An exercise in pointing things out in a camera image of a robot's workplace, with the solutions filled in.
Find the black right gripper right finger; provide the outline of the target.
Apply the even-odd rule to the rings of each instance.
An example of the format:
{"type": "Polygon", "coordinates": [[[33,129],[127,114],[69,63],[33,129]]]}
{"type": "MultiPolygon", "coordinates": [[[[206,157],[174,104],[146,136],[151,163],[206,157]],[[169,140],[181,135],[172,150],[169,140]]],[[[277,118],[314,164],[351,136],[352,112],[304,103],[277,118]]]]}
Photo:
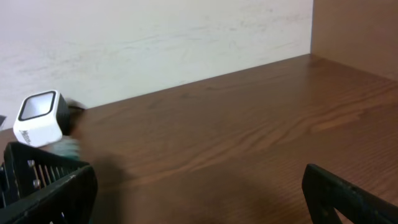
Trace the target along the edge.
{"type": "Polygon", "coordinates": [[[315,164],[305,168],[302,191],[313,223],[341,223],[339,213],[354,224],[397,223],[395,205],[315,164]]]}

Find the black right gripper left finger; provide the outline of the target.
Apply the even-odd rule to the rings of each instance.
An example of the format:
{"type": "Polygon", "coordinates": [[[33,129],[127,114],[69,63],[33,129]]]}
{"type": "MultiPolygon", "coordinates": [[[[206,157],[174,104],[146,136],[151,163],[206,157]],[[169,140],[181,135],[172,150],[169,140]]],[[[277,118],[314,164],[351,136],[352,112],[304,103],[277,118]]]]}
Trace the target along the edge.
{"type": "Polygon", "coordinates": [[[84,166],[48,187],[1,209],[1,223],[81,223],[91,220],[98,191],[92,166],[84,166]]]}

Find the teal wet wipes pack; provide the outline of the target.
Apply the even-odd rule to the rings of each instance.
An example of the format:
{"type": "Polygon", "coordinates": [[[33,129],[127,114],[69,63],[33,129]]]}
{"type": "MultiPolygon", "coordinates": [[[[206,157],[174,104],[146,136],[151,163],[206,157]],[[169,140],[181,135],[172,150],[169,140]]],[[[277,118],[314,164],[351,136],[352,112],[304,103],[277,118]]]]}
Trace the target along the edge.
{"type": "Polygon", "coordinates": [[[80,160],[80,142],[70,136],[64,136],[61,140],[49,144],[49,151],[58,156],[80,160]]]}

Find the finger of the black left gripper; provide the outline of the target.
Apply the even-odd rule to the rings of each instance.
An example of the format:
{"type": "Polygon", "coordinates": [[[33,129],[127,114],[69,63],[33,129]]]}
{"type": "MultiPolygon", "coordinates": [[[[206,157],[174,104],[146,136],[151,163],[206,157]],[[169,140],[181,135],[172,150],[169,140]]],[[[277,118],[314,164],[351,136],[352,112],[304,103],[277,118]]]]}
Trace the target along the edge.
{"type": "Polygon", "coordinates": [[[1,207],[5,208],[87,165],[87,162],[20,142],[9,142],[1,164],[1,207]]]}

